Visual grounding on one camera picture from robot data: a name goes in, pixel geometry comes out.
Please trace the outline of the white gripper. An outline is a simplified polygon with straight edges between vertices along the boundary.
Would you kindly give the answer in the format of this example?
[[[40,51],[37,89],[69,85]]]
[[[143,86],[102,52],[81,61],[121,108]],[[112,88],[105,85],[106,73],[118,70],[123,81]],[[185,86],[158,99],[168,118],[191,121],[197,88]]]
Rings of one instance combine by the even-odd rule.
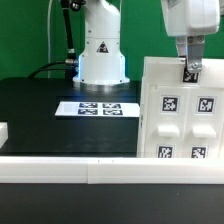
[[[199,73],[205,45],[203,35],[219,29],[219,0],[161,0],[161,7],[167,35],[177,37],[178,56],[186,57],[189,73]]]

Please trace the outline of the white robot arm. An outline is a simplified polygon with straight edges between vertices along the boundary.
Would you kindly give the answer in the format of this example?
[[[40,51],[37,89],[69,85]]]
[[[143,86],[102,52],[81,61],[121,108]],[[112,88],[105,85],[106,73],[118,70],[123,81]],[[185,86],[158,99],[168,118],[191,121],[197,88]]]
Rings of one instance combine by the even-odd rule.
[[[176,39],[185,70],[202,70],[205,37],[219,29],[220,0],[160,0],[167,35]],[[121,12],[107,0],[60,0],[63,11],[70,79],[75,86],[111,89],[126,85],[125,57],[120,52]],[[85,49],[74,50],[70,11],[85,10]]]

